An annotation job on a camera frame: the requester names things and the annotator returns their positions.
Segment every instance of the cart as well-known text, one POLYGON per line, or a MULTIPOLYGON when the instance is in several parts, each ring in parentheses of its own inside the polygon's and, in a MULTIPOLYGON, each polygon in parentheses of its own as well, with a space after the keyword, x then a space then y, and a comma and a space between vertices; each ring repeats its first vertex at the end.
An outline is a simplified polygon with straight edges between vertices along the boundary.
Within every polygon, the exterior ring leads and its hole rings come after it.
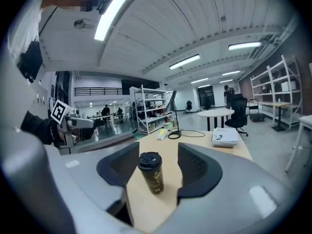
POLYGON ((250 120, 251 120, 252 122, 264 121, 265 115, 259 113, 259 102, 258 102, 257 99, 250 99, 250 100, 248 101, 248 108, 249 108, 249 113, 248 113, 248 114, 249 114, 250 120), (257 104, 256 104, 255 106, 251 106, 251 105, 250 105, 250 101, 256 101, 257 104), (255 113, 255 114, 251 114, 251 113, 250 113, 250 110, 255 110, 255 109, 257 109, 258 112, 255 113))

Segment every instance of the black coffee cup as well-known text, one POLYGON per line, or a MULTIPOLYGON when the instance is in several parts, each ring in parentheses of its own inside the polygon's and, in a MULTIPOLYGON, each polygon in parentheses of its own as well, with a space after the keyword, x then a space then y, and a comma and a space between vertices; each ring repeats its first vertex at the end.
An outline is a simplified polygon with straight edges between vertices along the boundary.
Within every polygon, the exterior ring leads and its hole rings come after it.
POLYGON ((161 165, 162 159, 158 153, 142 153, 139 157, 139 164, 137 166, 141 170, 145 182, 153 194, 159 194, 164 190, 161 165))

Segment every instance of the metal shelving unit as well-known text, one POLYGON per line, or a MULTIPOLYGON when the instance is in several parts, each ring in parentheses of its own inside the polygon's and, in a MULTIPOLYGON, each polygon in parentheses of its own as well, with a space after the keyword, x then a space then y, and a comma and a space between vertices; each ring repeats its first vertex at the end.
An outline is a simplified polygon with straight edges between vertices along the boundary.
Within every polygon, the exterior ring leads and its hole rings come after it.
POLYGON ((171 117, 173 114, 172 112, 167 112, 166 115, 161 115, 157 117, 148 117, 147 112, 155 111, 155 110, 162 110, 164 113, 165 106, 164 103, 166 100, 170 98, 169 91, 164 90, 157 90, 157 89, 149 89, 149 88, 143 88, 143 85, 141 88, 135 90, 135 102, 136 102, 136 118, 137 118, 137 126, 138 130, 141 134, 151 134, 158 129, 163 127, 163 124, 160 120, 164 119, 165 117, 171 117), (155 104, 155 108, 153 109, 146 109, 146 102, 151 102, 155 104), (161 107, 157 108, 158 102, 160 102, 161 107), (143 104, 144 110, 137 110, 137 107, 139 103, 143 104), (145 114, 145 119, 140 119, 138 117, 138 113, 145 114), (153 129, 150 129, 151 124, 155 124, 153 129))
MULTIPOLYGON (((295 59, 295 56, 291 56, 289 58, 284 57, 284 55, 281 56, 282 60, 274 65, 273 67, 267 66, 267 70, 261 73, 260 75, 250 78, 252 88, 253 88, 253 98, 259 97, 259 96, 265 96, 265 95, 272 95, 272 102, 276 102, 276 96, 275 95, 284 95, 288 94, 290 95, 290 105, 283 106, 284 109, 289 110, 289 117, 282 117, 281 121, 289 125, 289 129, 291 129, 292 126, 299 124, 299 117, 302 116, 302 88, 301 88, 301 79, 299 74, 298 65, 295 59), (294 65, 295 72, 289 68, 290 65, 294 65), (276 72, 281 73, 281 69, 285 69, 286 75, 278 76, 275 78, 273 74, 276 74, 276 72), (260 79, 269 77, 269 81, 260 83, 260 79), (292 90, 291 81, 298 81, 299 83, 299 89, 292 90), (289 91, 282 91, 282 92, 276 92, 275 91, 275 85, 282 82, 288 82, 289 91), (270 85, 271 91, 269 93, 259 93, 257 90, 261 88, 262 86, 270 85), (298 104, 293 103, 293 94, 294 93, 300 93, 300 102, 298 104)), ((270 102, 267 103, 267 105, 264 104, 264 106, 271 106, 270 102)), ((278 116, 275 115, 276 107, 273 107, 273 113, 267 112, 265 110, 261 110, 261 113, 268 115, 272 117, 273 124, 275 123, 275 119, 278 119, 278 116)))

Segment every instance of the black lamp base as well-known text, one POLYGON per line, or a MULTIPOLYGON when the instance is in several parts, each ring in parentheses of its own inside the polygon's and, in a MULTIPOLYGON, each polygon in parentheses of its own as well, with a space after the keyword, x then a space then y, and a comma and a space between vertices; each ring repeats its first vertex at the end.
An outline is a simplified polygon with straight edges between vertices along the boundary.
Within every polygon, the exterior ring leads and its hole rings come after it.
POLYGON ((168 134, 169 139, 177 139, 177 138, 180 138, 181 136, 182 136, 182 133, 180 130, 173 131, 173 132, 168 134))

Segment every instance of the white round table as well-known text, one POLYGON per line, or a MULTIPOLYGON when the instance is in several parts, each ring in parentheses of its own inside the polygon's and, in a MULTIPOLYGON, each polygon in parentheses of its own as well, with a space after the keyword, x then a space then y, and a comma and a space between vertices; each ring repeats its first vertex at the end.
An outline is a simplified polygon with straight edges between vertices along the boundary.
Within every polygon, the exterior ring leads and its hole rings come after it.
POLYGON ((218 127, 217 118, 221 117, 221 127, 224 127, 224 117, 234 114, 234 110, 225 107, 215 108, 197 113, 198 116, 207 118, 208 131, 210 131, 210 117, 214 117, 214 128, 218 127))

